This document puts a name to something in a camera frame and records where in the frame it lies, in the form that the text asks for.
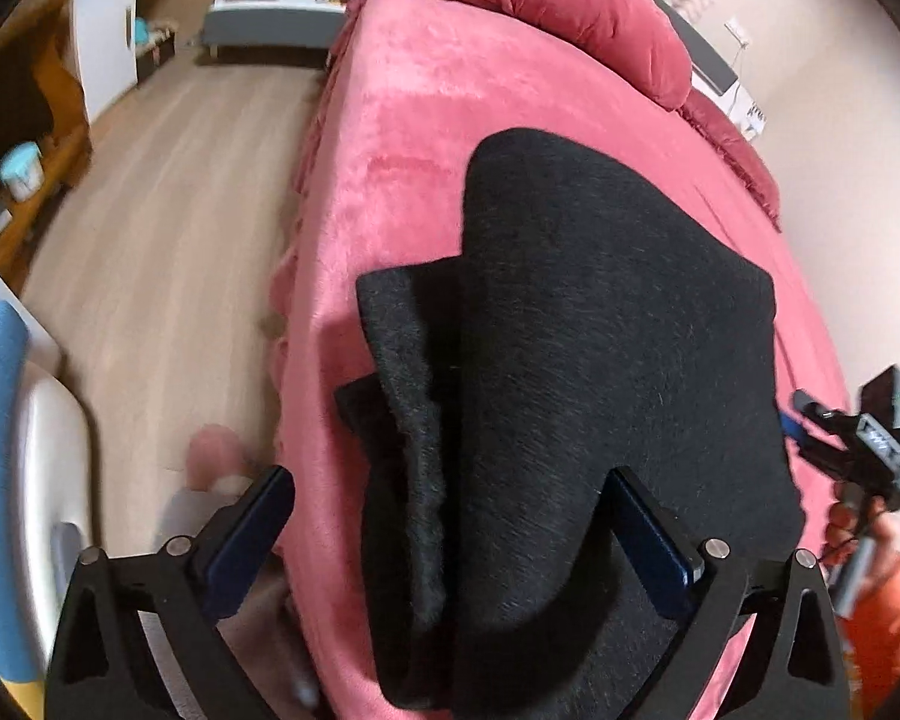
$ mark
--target laminate floor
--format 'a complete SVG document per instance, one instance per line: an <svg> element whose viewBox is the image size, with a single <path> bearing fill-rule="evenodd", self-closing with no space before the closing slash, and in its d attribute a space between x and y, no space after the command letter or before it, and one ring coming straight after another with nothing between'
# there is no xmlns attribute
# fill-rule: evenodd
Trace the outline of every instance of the laminate floor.
<svg viewBox="0 0 900 720"><path fill-rule="evenodd" d="M234 58L181 52L104 115L24 289L90 416L114 556L149 550L200 425L226 424L272 457L266 289L322 72L309 55Z"/></svg>

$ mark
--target pink blanket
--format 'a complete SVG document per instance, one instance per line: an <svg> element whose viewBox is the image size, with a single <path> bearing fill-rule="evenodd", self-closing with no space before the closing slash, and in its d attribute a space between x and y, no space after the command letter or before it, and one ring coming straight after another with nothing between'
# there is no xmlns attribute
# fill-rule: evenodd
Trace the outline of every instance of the pink blanket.
<svg viewBox="0 0 900 720"><path fill-rule="evenodd" d="M332 399L337 386L372 370L354 280L460 251L463 172L485 136L547 129L645 175L773 276L779 402L804 388L847 405L826 327L783 238L679 113L576 47L507 16L443 0L361 4L303 154L298 237L271 286L272 304L287 318L272 366L281 397L277 453L298 489L278 550L341 720L412 715L391 707L375 682L360 572L367 464ZM829 484L796 457L792 468L807 512L802 545L816 551ZM699 717L715 712L743 643L728 645Z"/></svg>
<svg viewBox="0 0 900 720"><path fill-rule="evenodd" d="M779 230L780 189L756 149L744 139L736 125L698 89L690 90L686 103L680 108L680 115L730 165L730 170L740 177L746 190L770 218L773 227Z"/></svg>

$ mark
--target white shelf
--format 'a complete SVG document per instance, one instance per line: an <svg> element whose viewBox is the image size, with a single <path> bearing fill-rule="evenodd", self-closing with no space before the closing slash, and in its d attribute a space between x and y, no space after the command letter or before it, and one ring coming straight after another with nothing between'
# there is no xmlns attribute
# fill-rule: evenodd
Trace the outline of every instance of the white shelf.
<svg viewBox="0 0 900 720"><path fill-rule="evenodd" d="M328 0L222 0L210 6L211 10L254 10L257 8L322 10L327 13L343 13L346 10L345 5Z"/></svg>

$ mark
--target black fabric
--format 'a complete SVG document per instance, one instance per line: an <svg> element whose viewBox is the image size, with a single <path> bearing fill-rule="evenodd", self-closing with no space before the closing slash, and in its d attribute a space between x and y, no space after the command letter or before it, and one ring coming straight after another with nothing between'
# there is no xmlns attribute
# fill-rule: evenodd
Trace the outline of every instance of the black fabric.
<svg viewBox="0 0 900 720"><path fill-rule="evenodd" d="M544 132L491 136L461 257L367 274L357 296L378 372L338 404L370 458L362 567L394 704L626 707L674 626L608 528L615 466L699 538L796 546L772 282L627 167Z"/></svg>

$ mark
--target storage box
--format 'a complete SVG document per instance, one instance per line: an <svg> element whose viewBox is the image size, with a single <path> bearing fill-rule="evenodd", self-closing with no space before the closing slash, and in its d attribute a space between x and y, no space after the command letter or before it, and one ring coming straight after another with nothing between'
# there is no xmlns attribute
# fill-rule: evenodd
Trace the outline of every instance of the storage box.
<svg viewBox="0 0 900 720"><path fill-rule="evenodd" d="M150 22L151 33L162 32L162 36L137 47L137 83L143 83L158 67L173 59L176 54L176 24L172 22Z"/></svg>

